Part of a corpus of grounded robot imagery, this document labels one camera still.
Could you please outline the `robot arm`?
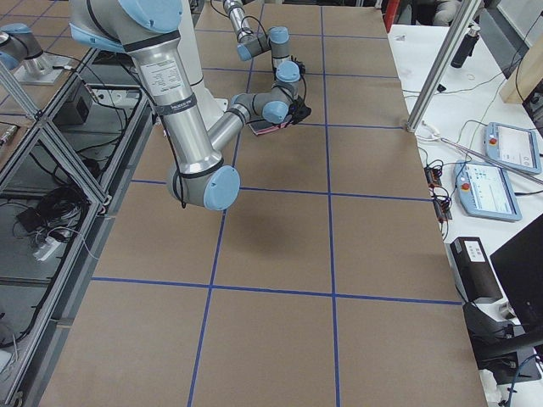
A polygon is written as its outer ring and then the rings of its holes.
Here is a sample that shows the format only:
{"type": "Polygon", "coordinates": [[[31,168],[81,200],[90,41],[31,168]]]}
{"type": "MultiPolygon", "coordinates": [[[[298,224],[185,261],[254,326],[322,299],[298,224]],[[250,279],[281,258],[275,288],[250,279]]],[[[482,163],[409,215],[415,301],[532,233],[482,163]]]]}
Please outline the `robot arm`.
{"type": "Polygon", "coordinates": [[[70,30],[89,47],[131,57],[141,87],[171,141],[175,164],[169,190],[182,204],[222,211],[238,196],[240,177],[222,149],[245,125],[262,120],[285,125],[301,103],[302,69],[289,50],[289,32],[273,26],[256,34],[244,2],[225,1],[237,50],[247,61],[270,53],[269,92],[241,93],[221,108],[201,83],[199,52],[186,1],[72,1],[70,30]]]}
{"type": "Polygon", "coordinates": [[[292,61],[287,27],[273,26],[269,30],[260,28],[260,31],[256,32],[249,25],[252,16],[244,11],[246,1],[226,0],[221,3],[235,32],[238,56],[242,61],[249,61],[270,52],[273,71],[276,71],[281,63],[292,61]]]}

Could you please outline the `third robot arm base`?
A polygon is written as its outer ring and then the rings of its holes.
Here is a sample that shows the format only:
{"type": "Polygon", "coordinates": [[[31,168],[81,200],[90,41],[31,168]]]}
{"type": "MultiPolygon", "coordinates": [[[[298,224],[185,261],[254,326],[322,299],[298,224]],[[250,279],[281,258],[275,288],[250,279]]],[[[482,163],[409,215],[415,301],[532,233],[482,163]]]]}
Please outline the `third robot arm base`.
{"type": "Polygon", "coordinates": [[[14,71],[23,85],[51,86],[65,71],[75,66],[70,57],[45,53],[31,28],[22,23],[1,27],[1,63],[14,71]]]}

